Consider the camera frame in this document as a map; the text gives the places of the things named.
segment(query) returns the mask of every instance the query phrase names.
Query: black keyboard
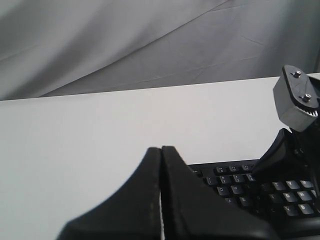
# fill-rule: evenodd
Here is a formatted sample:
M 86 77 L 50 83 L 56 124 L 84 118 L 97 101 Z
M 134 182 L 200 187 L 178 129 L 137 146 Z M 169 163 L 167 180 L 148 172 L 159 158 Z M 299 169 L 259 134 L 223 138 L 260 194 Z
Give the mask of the black keyboard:
M 189 165 L 227 203 L 268 221 L 283 239 L 320 235 L 316 192 L 305 179 L 257 183 L 257 160 Z

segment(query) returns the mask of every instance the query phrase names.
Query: wrinkled cloth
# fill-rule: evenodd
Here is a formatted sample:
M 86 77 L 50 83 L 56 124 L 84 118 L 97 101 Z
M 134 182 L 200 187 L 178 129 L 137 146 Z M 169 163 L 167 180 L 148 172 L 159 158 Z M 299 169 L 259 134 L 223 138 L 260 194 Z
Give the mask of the wrinkled cloth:
M 318 0 L 2 0 L 0 100 L 315 72 Z

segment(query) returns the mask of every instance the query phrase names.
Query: screw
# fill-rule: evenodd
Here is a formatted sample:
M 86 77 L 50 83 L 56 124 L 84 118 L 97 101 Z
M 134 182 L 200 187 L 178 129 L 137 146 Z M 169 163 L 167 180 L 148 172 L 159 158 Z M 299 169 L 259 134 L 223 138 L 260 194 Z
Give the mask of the screw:
M 300 78 L 300 75 L 301 75 L 301 71 L 299 71 L 299 70 L 295 71 L 295 73 L 293 74 L 293 76 L 294 76 L 296 79 Z
M 305 103 L 309 102 L 311 99 L 311 95 L 310 94 L 305 94 L 302 98 L 302 101 L 304 101 Z

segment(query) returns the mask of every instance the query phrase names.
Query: white table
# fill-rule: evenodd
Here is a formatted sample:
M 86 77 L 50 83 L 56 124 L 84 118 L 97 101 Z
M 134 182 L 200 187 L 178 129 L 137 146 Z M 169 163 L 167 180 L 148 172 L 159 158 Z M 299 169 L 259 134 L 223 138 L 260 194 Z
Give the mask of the white table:
M 284 127 L 277 79 L 0 102 L 0 239 L 55 239 L 151 146 L 188 164 L 259 158 Z

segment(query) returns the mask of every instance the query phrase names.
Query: white tabletop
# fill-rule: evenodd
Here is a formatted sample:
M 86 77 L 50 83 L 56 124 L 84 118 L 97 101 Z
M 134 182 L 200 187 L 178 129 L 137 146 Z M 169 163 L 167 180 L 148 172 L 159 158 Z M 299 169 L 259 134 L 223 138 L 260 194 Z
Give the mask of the white tabletop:
M 175 146 L 187 164 L 259 158 L 284 127 L 277 79 L 0 102 L 0 239 L 55 239 L 151 146 Z

